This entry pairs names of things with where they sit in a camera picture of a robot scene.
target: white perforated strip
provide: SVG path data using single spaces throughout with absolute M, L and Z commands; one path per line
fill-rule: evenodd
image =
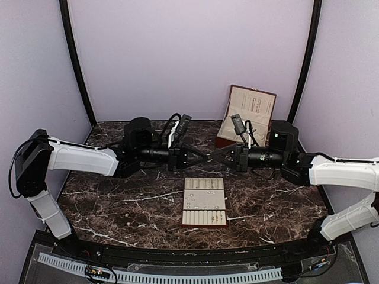
M 40 253 L 38 262 L 55 267 L 68 273 L 85 277 L 85 264 L 74 260 L 67 260 L 51 254 Z M 281 269 L 269 269 L 257 272 L 247 272 L 227 275 L 204 276 L 174 276 L 151 275 L 133 272 L 124 272 L 114 269 L 120 284 L 145 283 L 145 284 L 248 284 L 264 283 L 282 279 Z M 109 283 L 114 283 L 114 275 L 111 274 Z

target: white wall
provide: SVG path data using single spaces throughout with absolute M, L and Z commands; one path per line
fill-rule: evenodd
M 312 0 L 69 2 L 98 121 L 221 119 L 231 84 L 276 93 L 287 118 Z
M 0 1 L 0 35 L 0 279 L 18 283 L 34 231 L 42 226 L 26 200 L 14 200 L 9 194 L 11 157 L 38 128 L 83 142 L 90 124 L 71 67 L 58 1 Z M 66 175 L 49 175 L 54 196 Z
M 379 157 L 379 2 L 324 1 L 313 60 L 296 116 L 307 151 Z M 366 197 L 328 186 L 335 211 Z M 354 233 L 371 283 L 379 283 L 378 229 Z

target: marble tabletop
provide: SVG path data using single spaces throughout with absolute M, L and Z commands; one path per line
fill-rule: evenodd
M 88 144 L 120 140 L 127 122 L 101 122 Z M 165 122 L 154 121 L 161 130 Z M 186 141 L 199 150 L 216 149 L 221 121 L 192 121 Z M 150 249 L 229 249 L 298 240 L 327 210 L 315 186 L 293 185 L 279 172 L 267 179 L 236 173 L 217 162 L 183 171 L 167 166 L 140 170 L 127 179 L 72 172 L 59 198 L 80 239 Z M 181 228 L 185 177 L 223 178 L 228 227 Z

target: black vertical pole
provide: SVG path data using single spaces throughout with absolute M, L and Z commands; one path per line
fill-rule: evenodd
M 300 77 L 297 82 L 297 87 L 296 87 L 294 99 L 292 101 L 290 113 L 287 118 L 287 121 L 290 123 L 293 123 L 295 120 L 296 112 L 300 104 L 300 99 L 304 91 L 304 86 L 306 84 L 310 61 L 312 59 L 312 54 L 313 54 L 313 49 L 314 49 L 314 43 L 316 42 L 317 28 L 319 26 L 319 19 L 320 19 L 320 14 L 321 14 L 321 4 L 322 4 L 322 0 L 314 0 L 306 52 L 304 55 L 303 65 L 301 67 Z
M 59 5 L 60 5 L 60 13 L 62 15 L 63 28 L 65 29 L 67 47 L 69 49 L 69 53 L 71 57 L 72 68 L 75 73 L 75 78 L 78 83 L 78 88 L 81 93 L 81 97 L 83 100 L 85 111 L 87 112 L 89 122 L 91 123 L 92 127 L 94 127 L 97 122 L 96 122 L 94 110 L 92 109 L 91 102 L 89 100 L 87 89 L 84 84 L 82 69 L 79 64 L 78 53 L 76 52 L 67 0 L 59 0 Z

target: dark brown marble surface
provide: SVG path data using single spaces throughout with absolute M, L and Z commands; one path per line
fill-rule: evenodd
M 99 123 L 88 144 L 102 146 L 123 136 L 126 122 Z M 220 121 L 193 121 L 186 139 L 215 150 Z M 153 122 L 160 130 L 163 122 Z M 181 228 L 185 177 L 224 178 L 228 228 Z M 267 180 L 236 173 L 214 161 L 181 172 L 166 166 L 127 179 L 72 172 L 59 199 L 83 240 L 155 249 L 227 249 L 304 238 L 327 210 L 316 187 L 296 186 L 279 173 Z

